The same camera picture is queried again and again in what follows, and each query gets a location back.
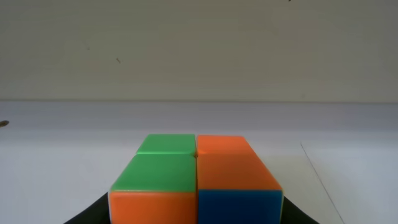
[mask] orange square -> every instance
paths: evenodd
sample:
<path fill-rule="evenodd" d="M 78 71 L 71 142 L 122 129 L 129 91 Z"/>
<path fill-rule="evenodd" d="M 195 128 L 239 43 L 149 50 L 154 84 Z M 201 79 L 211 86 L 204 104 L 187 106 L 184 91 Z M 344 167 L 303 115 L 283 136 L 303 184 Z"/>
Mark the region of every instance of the orange square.
<path fill-rule="evenodd" d="M 199 135 L 197 154 L 256 154 L 242 136 Z"/>
<path fill-rule="evenodd" d="M 256 155 L 201 155 L 197 172 L 198 190 L 282 190 Z"/>
<path fill-rule="evenodd" d="M 196 192 L 110 192 L 112 224 L 196 224 Z"/>

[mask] beige wall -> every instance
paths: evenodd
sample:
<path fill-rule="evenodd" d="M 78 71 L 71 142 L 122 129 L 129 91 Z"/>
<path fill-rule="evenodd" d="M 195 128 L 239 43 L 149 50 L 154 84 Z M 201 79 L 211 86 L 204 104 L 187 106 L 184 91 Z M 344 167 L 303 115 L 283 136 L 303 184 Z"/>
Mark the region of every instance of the beige wall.
<path fill-rule="evenodd" d="M 393 0 L 2 0 L 0 99 L 398 102 L 397 42 Z"/>

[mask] green square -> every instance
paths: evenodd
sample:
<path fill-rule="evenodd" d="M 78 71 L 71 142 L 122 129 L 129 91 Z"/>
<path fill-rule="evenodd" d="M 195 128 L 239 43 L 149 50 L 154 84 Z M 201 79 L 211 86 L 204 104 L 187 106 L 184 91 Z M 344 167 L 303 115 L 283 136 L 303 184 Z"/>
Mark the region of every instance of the green square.
<path fill-rule="evenodd" d="M 194 134 L 149 134 L 137 154 L 189 154 L 196 153 Z"/>
<path fill-rule="evenodd" d="M 136 155 L 112 191 L 195 192 L 196 159 L 190 155 Z"/>

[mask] blue tile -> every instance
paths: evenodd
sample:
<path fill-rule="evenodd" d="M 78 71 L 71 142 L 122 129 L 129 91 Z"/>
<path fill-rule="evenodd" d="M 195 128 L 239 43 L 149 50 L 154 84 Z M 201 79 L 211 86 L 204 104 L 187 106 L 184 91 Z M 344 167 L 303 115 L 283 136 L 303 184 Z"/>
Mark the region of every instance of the blue tile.
<path fill-rule="evenodd" d="M 199 190 L 198 224 L 278 224 L 280 190 Z"/>

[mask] seam between wall and surface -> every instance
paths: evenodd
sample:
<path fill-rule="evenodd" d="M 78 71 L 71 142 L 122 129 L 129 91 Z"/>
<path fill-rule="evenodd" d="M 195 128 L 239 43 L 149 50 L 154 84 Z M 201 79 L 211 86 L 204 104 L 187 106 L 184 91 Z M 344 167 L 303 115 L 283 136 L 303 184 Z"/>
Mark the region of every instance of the seam between wall and surface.
<path fill-rule="evenodd" d="M 334 202 L 333 202 L 333 200 L 331 199 L 331 197 L 330 197 L 330 194 L 329 194 L 328 190 L 326 189 L 326 187 L 325 187 L 325 185 L 323 184 L 323 182 L 322 182 L 321 178 L 319 177 L 319 175 L 318 175 L 318 172 L 317 172 L 316 168 L 315 168 L 315 167 L 314 167 L 314 165 L 312 164 L 312 161 L 311 161 L 311 159 L 309 158 L 309 156 L 308 156 L 307 152 L 305 151 L 305 149 L 304 149 L 304 146 L 303 146 L 303 143 L 302 143 L 301 141 L 300 141 L 300 146 L 301 146 L 301 148 L 303 149 L 303 151 L 304 151 L 304 154 L 305 154 L 305 156 L 307 157 L 308 161 L 310 162 L 312 169 L 315 171 L 315 175 L 317 175 L 317 178 L 318 178 L 319 182 L 321 182 L 321 184 L 322 184 L 322 187 L 323 187 L 323 189 L 325 190 L 325 192 L 326 192 L 326 194 L 327 194 L 327 196 L 328 196 L 328 198 L 329 198 L 329 200 L 330 200 L 331 204 L 333 205 L 333 207 L 335 208 L 335 210 L 336 210 L 336 212 L 337 212 L 338 216 L 340 217 L 340 220 L 341 220 L 341 222 L 342 222 L 343 224 L 345 224 L 345 222 L 344 222 L 343 218 L 341 217 L 340 213 L 338 212 L 338 210 L 337 210 L 337 208 L 336 208 L 336 205 L 335 205 L 335 203 L 334 203 Z"/>

